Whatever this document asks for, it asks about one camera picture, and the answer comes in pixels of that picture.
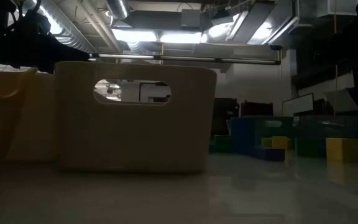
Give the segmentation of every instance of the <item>wall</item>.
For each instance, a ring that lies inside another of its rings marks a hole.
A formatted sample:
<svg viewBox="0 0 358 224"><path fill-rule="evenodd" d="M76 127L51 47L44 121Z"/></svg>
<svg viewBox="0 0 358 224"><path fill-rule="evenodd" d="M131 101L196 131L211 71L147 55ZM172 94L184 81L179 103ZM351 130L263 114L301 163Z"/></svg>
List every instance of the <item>wall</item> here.
<svg viewBox="0 0 358 224"><path fill-rule="evenodd" d="M234 64L226 74L218 75L216 97L237 98L239 103L273 103L275 115L281 115L282 101L296 97L291 84L291 76L296 72L294 53L288 51L281 65Z"/></svg>
<svg viewBox="0 0 358 224"><path fill-rule="evenodd" d="M345 88L352 88L354 87L353 82L353 74L348 73L338 77L338 90L343 90ZM313 93L314 100L323 99L324 93L335 91L335 80L328 80L322 83L319 83L314 86L310 86L308 88L304 88L299 90L298 93L300 96Z"/></svg>
<svg viewBox="0 0 358 224"><path fill-rule="evenodd" d="M126 82L121 88L121 101L139 102L139 82ZM142 85L140 101L148 102L149 97L166 97L170 94L168 86Z"/></svg>

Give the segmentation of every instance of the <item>yellow foam block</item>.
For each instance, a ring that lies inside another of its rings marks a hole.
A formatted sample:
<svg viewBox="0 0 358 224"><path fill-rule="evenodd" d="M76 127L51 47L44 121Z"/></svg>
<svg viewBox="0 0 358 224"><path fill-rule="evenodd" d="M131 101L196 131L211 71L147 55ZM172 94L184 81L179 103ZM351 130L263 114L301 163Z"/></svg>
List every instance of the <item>yellow foam block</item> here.
<svg viewBox="0 0 358 224"><path fill-rule="evenodd" d="M358 185L358 164L327 162L328 179L335 184Z"/></svg>
<svg viewBox="0 0 358 224"><path fill-rule="evenodd" d="M327 161L358 162L358 139L327 138Z"/></svg>
<svg viewBox="0 0 358 224"><path fill-rule="evenodd" d="M289 139L283 136L272 137L272 148L273 149L289 149Z"/></svg>

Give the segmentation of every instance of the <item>cable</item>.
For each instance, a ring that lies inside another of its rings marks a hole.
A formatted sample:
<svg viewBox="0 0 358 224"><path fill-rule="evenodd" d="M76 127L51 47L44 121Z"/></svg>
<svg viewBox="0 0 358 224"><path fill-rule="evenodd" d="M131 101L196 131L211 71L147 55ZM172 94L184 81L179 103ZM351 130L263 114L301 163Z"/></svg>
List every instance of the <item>cable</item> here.
<svg viewBox="0 0 358 224"><path fill-rule="evenodd" d="M283 60L283 49L280 49L279 53L279 60ZM284 116L284 85L283 85L283 63L280 64L280 76L281 76L281 82L280 82L280 88L282 90L281 92L281 116Z"/></svg>
<svg viewBox="0 0 358 224"><path fill-rule="evenodd" d="M180 6L181 6L183 3L187 4L188 6L191 7L191 9L193 9L193 6L191 6L191 5L188 4L187 2L181 2L181 3L179 4L178 8L177 8L177 12L179 12L179 8L180 8Z"/></svg>
<svg viewBox="0 0 358 224"><path fill-rule="evenodd" d="M37 0L37 3L35 4L33 10L37 12L40 9L42 0Z"/></svg>
<svg viewBox="0 0 358 224"><path fill-rule="evenodd" d="M190 6L191 9L193 9L193 6L191 6L191 4L188 4L187 2L185 2L186 5Z"/></svg>
<svg viewBox="0 0 358 224"><path fill-rule="evenodd" d="M22 19L23 18L23 3L22 2L17 6L17 10L19 10L19 19Z"/></svg>
<svg viewBox="0 0 358 224"><path fill-rule="evenodd" d="M13 12L11 12L11 16L12 16L13 22L17 22L16 16L15 16L15 14Z"/></svg>
<svg viewBox="0 0 358 224"><path fill-rule="evenodd" d="M337 21L336 21L336 1L334 5L334 32L337 33ZM335 64L335 92L334 92L334 116L336 116L336 95L338 91L338 64Z"/></svg>
<svg viewBox="0 0 358 224"><path fill-rule="evenodd" d="M77 9L78 9L78 6L75 6L75 9L74 9L74 19L75 19L75 21L77 22L77 23L83 23L84 21L86 21L87 20L87 18L84 18L83 20L81 20L81 21L78 21L78 19L77 19Z"/></svg>
<svg viewBox="0 0 358 224"><path fill-rule="evenodd" d="M252 1L252 0L245 0L245 1L241 2L241 3L239 3L239 4L236 4L235 6L231 6L231 8L239 7L239 6L241 6L241 5L245 4L245 3L248 3L250 1ZM219 9L220 7L227 7L227 4L222 4L222 5L219 5L219 6L212 7L211 9L208 9L206 11L210 11L210 10L213 10L213 9Z"/></svg>

